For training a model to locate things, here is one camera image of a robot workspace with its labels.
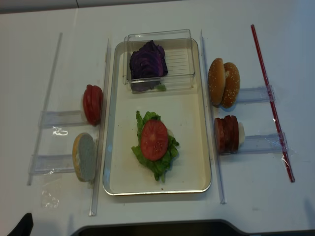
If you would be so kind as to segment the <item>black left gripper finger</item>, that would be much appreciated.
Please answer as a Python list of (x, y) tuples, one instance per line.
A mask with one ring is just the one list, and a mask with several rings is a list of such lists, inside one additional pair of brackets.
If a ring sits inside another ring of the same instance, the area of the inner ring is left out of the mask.
[(33, 229), (31, 213), (26, 213), (8, 236), (30, 236)]

